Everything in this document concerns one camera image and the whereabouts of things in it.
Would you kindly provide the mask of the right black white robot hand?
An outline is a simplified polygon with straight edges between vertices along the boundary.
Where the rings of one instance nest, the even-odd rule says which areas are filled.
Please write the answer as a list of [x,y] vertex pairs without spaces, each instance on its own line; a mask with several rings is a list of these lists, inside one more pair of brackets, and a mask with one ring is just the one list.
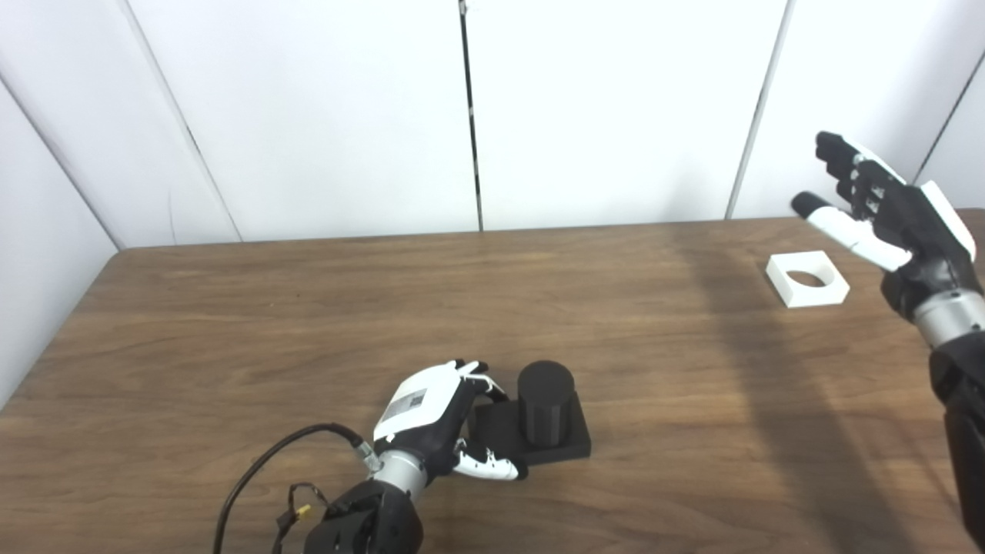
[[798,193],[792,210],[879,267],[883,297],[897,315],[912,320],[936,295],[983,294],[974,238],[938,186],[911,185],[878,155],[830,131],[816,134],[815,155],[849,210],[812,192]]

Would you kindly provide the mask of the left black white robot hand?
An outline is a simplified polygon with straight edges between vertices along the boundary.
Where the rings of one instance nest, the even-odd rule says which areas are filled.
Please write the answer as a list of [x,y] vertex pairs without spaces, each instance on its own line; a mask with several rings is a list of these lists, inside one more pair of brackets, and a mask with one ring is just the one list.
[[398,450],[414,457],[428,484],[454,472],[486,480],[526,479],[525,463],[462,435],[479,397],[493,403],[509,399],[488,371],[485,362],[451,360],[420,369],[401,382],[374,427],[377,455]]

